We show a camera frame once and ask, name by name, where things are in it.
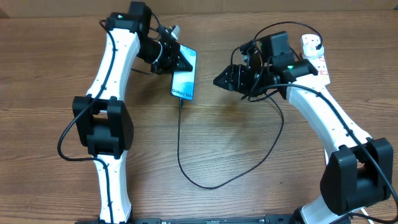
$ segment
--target phone screen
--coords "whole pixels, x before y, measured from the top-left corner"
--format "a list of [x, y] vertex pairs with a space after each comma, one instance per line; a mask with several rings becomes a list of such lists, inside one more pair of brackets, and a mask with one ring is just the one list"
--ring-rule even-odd
[[181, 45], [180, 52], [192, 65], [193, 69], [191, 72], [174, 72], [171, 94], [184, 100], [192, 100], [197, 68], [197, 52], [184, 45]]

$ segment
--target power strip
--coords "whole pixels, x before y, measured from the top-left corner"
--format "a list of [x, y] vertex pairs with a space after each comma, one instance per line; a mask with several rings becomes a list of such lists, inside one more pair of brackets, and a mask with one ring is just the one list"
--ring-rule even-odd
[[326, 66], [325, 54], [316, 58], [307, 57], [304, 54], [304, 45], [306, 44], [320, 44], [319, 36], [315, 34], [304, 34], [301, 36], [302, 57], [308, 59], [311, 64], [318, 70], [318, 76], [325, 86], [330, 84], [330, 77], [328, 67]]

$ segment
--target black cable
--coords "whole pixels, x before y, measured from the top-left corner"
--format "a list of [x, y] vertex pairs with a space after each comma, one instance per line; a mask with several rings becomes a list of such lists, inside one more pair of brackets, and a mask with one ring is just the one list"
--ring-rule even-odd
[[152, 40], [157, 40], [160, 37], [160, 29], [161, 29], [162, 26], [160, 24], [159, 19], [157, 18], [157, 16], [153, 12], [152, 12], [152, 15], [155, 17], [155, 20], [157, 22], [157, 30], [155, 30], [154, 28], [151, 28], [151, 27], [149, 29], [157, 32], [157, 37], [156, 38], [151, 38]]
[[[259, 74], [256, 82], [254, 83], [254, 85], [250, 89], [250, 92], [245, 94], [244, 96], [242, 96], [241, 100], [244, 100], [244, 99], [246, 99], [247, 96], [249, 96], [248, 100], [250, 101], [250, 98], [253, 95], [253, 91], [256, 89], [257, 85], [259, 84], [259, 82], [260, 82], [260, 80], [262, 78], [262, 74], [264, 73], [264, 69], [265, 69], [265, 64], [264, 64], [265, 61], [262, 58], [262, 52], [260, 51], [260, 49], [256, 45], [254, 47], [256, 48], [257, 53], [259, 54], [259, 56], [261, 58], [261, 71], [260, 71], [260, 74]], [[267, 67], [269, 66], [270, 62], [271, 62], [271, 57], [269, 57], [268, 60], [267, 60]]]
[[263, 97], [263, 98], [256, 99], [256, 100], [249, 100], [249, 102], [250, 102], [250, 103], [254, 103], [254, 102], [266, 100], [266, 99], [270, 98], [272, 95], [275, 95], [275, 93], [278, 93], [278, 92], [279, 92], [279, 90], [274, 90], [272, 93], [266, 94], [266, 96]]
[[152, 73], [150, 73], [150, 72], [143, 72], [143, 71], [138, 70], [138, 69], [135, 69], [135, 68], [132, 68], [131, 70], [132, 70], [133, 72], [138, 72], [138, 73], [142, 73], [142, 74], [145, 74], [145, 75], [152, 75], [152, 74], [153, 74], [153, 72], [152, 72]]
[[309, 28], [310, 30], [314, 31], [314, 32], [319, 36], [319, 39], [321, 40], [321, 42], [320, 42], [320, 44], [317, 45], [317, 50], [321, 49], [321, 47], [322, 47], [322, 42], [323, 42], [323, 39], [322, 39], [321, 34], [320, 34], [316, 29], [314, 29], [314, 28], [310, 27], [309, 25], [306, 25], [306, 24], [304, 24], [304, 23], [302, 23], [302, 22], [284, 21], [284, 22], [277, 22], [277, 23], [275, 23], [275, 24], [271, 24], [271, 25], [269, 25], [269, 26], [267, 26], [267, 27], [261, 29], [261, 30], [254, 36], [253, 40], [255, 40], [255, 39], [257, 38], [257, 36], [258, 36], [262, 31], [264, 31], [264, 30], [266, 30], [266, 29], [268, 29], [268, 28], [270, 28], [270, 27], [279, 25], [279, 24], [297, 24], [297, 25], [301, 25], [301, 26], [305, 26], [305, 27]]
[[306, 87], [306, 86], [302, 86], [302, 85], [296, 85], [296, 84], [275, 84], [275, 85], [270, 85], [270, 86], [266, 86], [266, 87], [262, 87], [260, 88], [260, 92], [262, 91], [266, 91], [266, 90], [270, 90], [270, 89], [275, 89], [275, 88], [279, 88], [279, 87], [296, 87], [296, 88], [301, 88], [303, 90], [307, 90], [309, 92], [312, 92], [314, 94], [316, 94], [318, 97], [320, 97], [321, 99], [323, 99], [323, 101], [325, 101], [325, 103], [331, 108], [331, 110], [334, 112], [334, 114], [336, 115], [336, 117], [339, 119], [340, 123], [343, 125], [343, 127], [345, 128], [345, 130], [347, 130], [349, 136], [351, 136], [351, 138], [354, 140], [354, 142], [361, 148], [361, 150], [363, 151], [363, 153], [365, 153], [366, 157], [371, 161], [371, 164], [374, 166], [374, 168], [377, 170], [377, 172], [380, 174], [380, 176], [382, 177], [382, 179], [385, 181], [385, 183], [387, 184], [389, 190], [391, 191], [392, 197], [394, 198], [395, 202], [396, 202], [396, 206], [397, 206], [397, 215], [393, 220], [381, 220], [378, 218], [374, 218], [374, 217], [370, 217], [368, 215], [364, 215], [361, 213], [353, 213], [353, 212], [349, 212], [346, 215], [343, 215], [341, 218], [345, 218], [345, 217], [353, 217], [353, 216], [357, 216], [357, 217], [362, 217], [362, 218], [366, 218], [368, 220], [372, 220], [374, 222], [378, 222], [378, 223], [395, 223], [398, 222], [398, 196], [396, 191], [394, 190], [393, 186], [391, 185], [391, 183], [388, 181], [386, 175], [383, 173], [383, 171], [381, 170], [381, 168], [379, 167], [379, 165], [377, 164], [377, 162], [374, 160], [374, 158], [372, 157], [372, 155], [370, 155], [370, 153], [368, 152], [368, 150], [366, 150], [366, 148], [363, 146], [363, 144], [361, 143], [361, 141], [359, 141], [359, 139], [354, 135], [354, 132], [348, 127], [347, 123], [344, 121], [344, 119], [341, 117], [341, 115], [339, 114], [339, 112], [337, 111], [337, 109], [333, 106], [333, 104], [328, 100], [328, 98], [326, 98], [325, 96], [323, 96], [322, 93], [317, 92], [316, 90]]
[[60, 157], [62, 159], [65, 159], [66, 161], [71, 161], [71, 162], [80, 162], [80, 161], [97, 161], [100, 162], [103, 165], [103, 168], [105, 170], [105, 176], [106, 176], [106, 194], [107, 194], [107, 198], [108, 198], [108, 207], [109, 207], [109, 215], [111, 217], [111, 224], [113, 224], [113, 212], [112, 212], [112, 202], [111, 202], [111, 192], [110, 192], [110, 186], [109, 186], [109, 172], [108, 172], [108, 165], [106, 165], [106, 163], [99, 158], [95, 158], [95, 157], [87, 157], [87, 158], [69, 158], [67, 156], [65, 156], [61, 150], [61, 146], [62, 146], [62, 142], [63, 139], [65, 138], [65, 136], [68, 134], [69, 130], [72, 128], [72, 126], [81, 118], [81, 116], [86, 113], [86, 111], [88, 111], [89, 109], [91, 109], [91, 107], [94, 105], [94, 103], [100, 98], [100, 96], [102, 95], [102, 92], [104, 92], [104, 90], [106, 89], [106, 82], [109, 79], [109, 76], [111, 74], [112, 71], [112, 67], [113, 67], [113, 63], [114, 63], [114, 58], [116, 56], [116, 44], [114, 42], [113, 36], [110, 33], [110, 31], [106, 28], [106, 26], [103, 24], [105, 22], [105, 20], [101, 20], [99, 22], [99, 24], [101, 25], [101, 27], [108, 33], [111, 41], [112, 41], [112, 45], [113, 45], [113, 53], [112, 53], [112, 59], [111, 59], [111, 63], [109, 65], [109, 69], [108, 72], [105, 76], [104, 82], [101, 85], [101, 89], [99, 90], [98, 94], [95, 96], [95, 98], [91, 101], [91, 103], [84, 108], [70, 123], [69, 125], [65, 128], [65, 130], [63, 131], [63, 133], [60, 136], [60, 139], [58, 140], [58, 145], [57, 145], [57, 151], [58, 154], [60, 155]]
[[232, 64], [233, 64], [234, 53], [235, 53], [235, 51], [238, 50], [238, 49], [239, 49], [239, 47], [236, 47], [236, 48], [232, 51], [232, 54], [231, 54], [231, 66], [232, 66]]
[[179, 109], [179, 115], [178, 115], [178, 133], [177, 133], [177, 160], [178, 160], [178, 165], [180, 166], [180, 170], [181, 170], [182, 174], [185, 176], [185, 178], [187, 178], [191, 183], [193, 183], [193, 184], [196, 185], [197, 187], [200, 187], [200, 188], [203, 188], [203, 189], [214, 190], [214, 189], [218, 189], [218, 188], [220, 188], [220, 187], [222, 187], [222, 186], [224, 186], [224, 185], [230, 183], [230, 182], [233, 181], [233, 180], [236, 180], [236, 179], [238, 179], [238, 178], [240, 178], [240, 177], [242, 177], [242, 176], [244, 176], [244, 175], [250, 173], [250, 172], [253, 171], [255, 168], [259, 167], [259, 166], [268, 158], [269, 154], [272, 152], [273, 148], [275, 147], [276, 142], [278, 141], [279, 136], [280, 136], [280, 134], [282, 133], [282, 130], [283, 130], [283, 128], [284, 128], [284, 123], [285, 123], [285, 117], [284, 117], [284, 114], [283, 114], [282, 110], [280, 109], [279, 105], [278, 105], [278, 104], [274, 101], [274, 99], [272, 99], [271, 97], [270, 97], [269, 99], [272, 100], [272, 102], [273, 102], [273, 103], [275, 104], [275, 106], [278, 108], [279, 113], [280, 113], [280, 118], [281, 118], [281, 120], [282, 120], [282, 124], [280, 125], [279, 133], [278, 133], [278, 135], [277, 135], [277, 137], [276, 137], [276, 139], [275, 139], [275, 141], [274, 141], [272, 147], [269, 149], [267, 155], [266, 155], [257, 165], [255, 165], [254, 167], [252, 167], [252, 168], [249, 169], [248, 171], [243, 172], [242, 174], [239, 174], [239, 175], [237, 175], [236, 177], [234, 177], [234, 178], [232, 178], [232, 179], [230, 179], [230, 180], [228, 180], [228, 181], [226, 181], [226, 182], [224, 182], [224, 183], [222, 183], [222, 184], [220, 184], [220, 185], [217, 185], [217, 186], [215, 186], [215, 187], [204, 187], [204, 186], [202, 186], [202, 185], [197, 184], [197, 183], [194, 182], [191, 178], [189, 178], [188, 175], [187, 175], [187, 174], [184, 172], [184, 170], [182, 169], [181, 162], [180, 162], [180, 124], [181, 124], [181, 114], [182, 114], [183, 100], [180, 99], [180, 109]]
[[293, 52], [293, 54], [296, 56], [297, 60], [300, 60], [300, 57], [299, 57], [299, 55], [296, 53], [296, 51], [294, 51], [293, 48], [292, 48], [291, 46], [289, 46], [289, 47], [290, 47], [290, 50]]

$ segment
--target robotic arm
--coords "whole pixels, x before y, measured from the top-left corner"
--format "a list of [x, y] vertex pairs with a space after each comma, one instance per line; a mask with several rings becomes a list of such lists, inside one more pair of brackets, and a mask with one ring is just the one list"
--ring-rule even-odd
[[[178, 26], [166, 29], [159, 24], [159, 41], [147, 36], [151, 16], [152, 11], [144, 3], [132, 2], [128, 14], [114, 12], [107, 18], [106, 28], [111, 36], [107, 35], [98, 74], [86, 96], [77, 96], [73, 101], [76, 117], [89, 106], [101, 87], [106, 85], [91, 109], [83, 112], [83, 116], [76, 122], [82, 145], [88, 148], [89, 154], [108, 165], [106, 170], [101, 162], [95, 161], [101, 191], [101, 213], [97, 223], [129, 223], [132, 217], [126, 185], [126, 157], [132, 144], [134, 126], [124, 104], [124, 97], [135, 58], [140, 57], [150, 63], [151, 71], [159, 75], [176, 71], [189, 72], [193, 69], [180, 53], [180, 44], [176, 42]], [[112, 38], [116, 53], [111, 73], [107, 77], [113, 57]], [[93, 116], [99, 113], [107, 113], [108, 118]], [[108, 203], [108, 192], [111, 206]]]
[[[289, 100], [308, 120], [323, 141], [329, 158], [320, 182], [322, 194], [314, 202], [298, 208], [288, 221], [286, 216], [280, 217], [279, 222], [278, 215], [271, 218], [266, 215], [265, 222], [327, 224], [349, 212], [387, 200], [391, 192], [380, 173], [342, 125], [331, 106], [320, 96], [324, 96], [336, 109], [351, 133], [391, 182], [393, 149], [388, 141], [384, 138], [372, 139], [349, 118], [325, 88], [325, 77], [318, 76], [318, 70], [309, 60], [294, 60], [285, 32], [268, 35], [259, 41], [262, 49], [260, 54], [255, 41], [242, 45], [240, 50], [247, 66], [228, 66], [214, 79], [214, 84], [247, 96], [259, 96], [271, 87], [277, 88], [282, 97]], [[303, 46], [304, 56], [318, 58], [320, 55], [317, 51], [323, 55], [323, 47]], [[266, 60], [267, 68], [264, 69], [264, 63], [260, 61]], [[357, 160], [364, 165], [357, 168]]]

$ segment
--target wooden tabletop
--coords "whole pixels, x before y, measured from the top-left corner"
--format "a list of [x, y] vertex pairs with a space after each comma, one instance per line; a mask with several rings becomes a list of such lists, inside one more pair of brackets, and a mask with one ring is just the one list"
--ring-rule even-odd
[[[257, 164], [280, 128], [270, 101], [248, 103], [213, 85], [231, 51], [269, 24], [300, 21], [324, 38], [331, 94], [374, 138], [398, 148], [398, 12], [273, 12], [160, 16], [180, 25], [180, 43], [198, 52], [195, 99], [185, 104], [181, 160], [196, 182], [214, 186]], [[105, 33], [102, 17], [0, 20], [0, 223], [73, 223], [95, 219], [100, 194], [92, 162], [66, 162], [57, 141], [98, 71]], [[294, 49], [310, 33], [286, 30]], [[235, 62], [241, 63], [236, 54]], [[137, 59], [134, 67], [149, 70]], [[315, 200], [325, 159], [318, 136], [288, 101], [283, 133], [256, 170], [218, 190], [203, 190], [181, 174], [176, 155], [178, 99], [170, 75], [131, 73], [126, 105], [134, 122], [127, 185], [134, 218], [258, 217], [292, 213]], [[64, 141], [70, 157], [88, 156], [76, 128]], [[398, 189], [398, 163], [394, 164]], [[367, 209], [392, 218], [393, 200]], [[356, 218], [358, 223], [366, 223]]]

